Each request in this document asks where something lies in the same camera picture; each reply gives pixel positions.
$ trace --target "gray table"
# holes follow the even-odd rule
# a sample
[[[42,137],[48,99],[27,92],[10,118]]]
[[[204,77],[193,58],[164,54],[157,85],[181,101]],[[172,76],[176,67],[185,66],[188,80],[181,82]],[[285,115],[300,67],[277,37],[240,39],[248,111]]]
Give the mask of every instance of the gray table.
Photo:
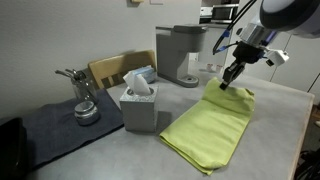
[[[191,72],[201,79],[197,88],[182,88],[159,78],[159,132],[201,98],[210,78],[219,76],[199,67],[204,66],[191,63]],[[157,135],[123,128],[46,165],[28,179],[292,179],[314,96],[246,76],[232,85],[255,93],[255,111],[229,165],[211,176],[201,174]],[[117,103],[125,87],[108,89]]]

